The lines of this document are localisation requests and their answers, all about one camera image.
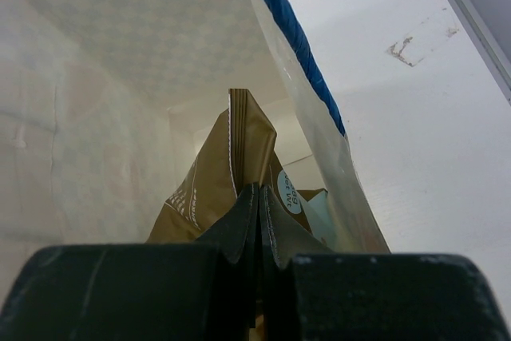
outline blue tape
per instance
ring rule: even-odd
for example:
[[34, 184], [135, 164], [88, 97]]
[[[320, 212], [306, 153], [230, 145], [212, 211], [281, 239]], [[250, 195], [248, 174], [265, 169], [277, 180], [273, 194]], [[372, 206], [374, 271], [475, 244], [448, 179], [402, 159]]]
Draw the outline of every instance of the blue tape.
[[323, 79], [321, 71], [316, 65], [307, 37], [296, 19], [291, 4], [289, 4], [288, 0], [264, 0], [264, 2], [273, 15], [273, 20], [282, 30], [289, 45], [295, 51], [296, 58], [302, 66], [305, 76], [307, 76], [308, 81], [311, 83], [312, 89], [327, 106], [328, 112], [339, 132], [345, 136], [346, 130], [344, 129], [339, 108], [327, 87], [327, 83]]

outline brown packet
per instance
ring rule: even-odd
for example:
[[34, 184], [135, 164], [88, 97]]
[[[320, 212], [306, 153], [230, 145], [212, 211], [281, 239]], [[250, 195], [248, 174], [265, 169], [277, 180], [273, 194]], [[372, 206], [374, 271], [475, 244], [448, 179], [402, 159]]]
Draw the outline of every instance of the brown packet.
[[269, 184], [286, 211], [311, 228], [275, 155], [276, 131], [247, 89], [229, 90], [229, 108], [213, 125], [188, 175], [165, 201], [149, 243], [192, 241], [221, 218], [246, 184]]

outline white logo on package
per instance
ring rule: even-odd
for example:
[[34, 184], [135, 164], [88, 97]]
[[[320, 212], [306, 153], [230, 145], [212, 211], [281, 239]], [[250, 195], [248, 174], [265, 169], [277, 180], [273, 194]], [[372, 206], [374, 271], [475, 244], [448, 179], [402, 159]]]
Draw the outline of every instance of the white logo on package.
[[300, 204], [298, 193], [284, 170], [279, 173], [277, 187], [279, 188], [280, 199], [287, 210], [296, 215], [302, 212], [302, 205]]

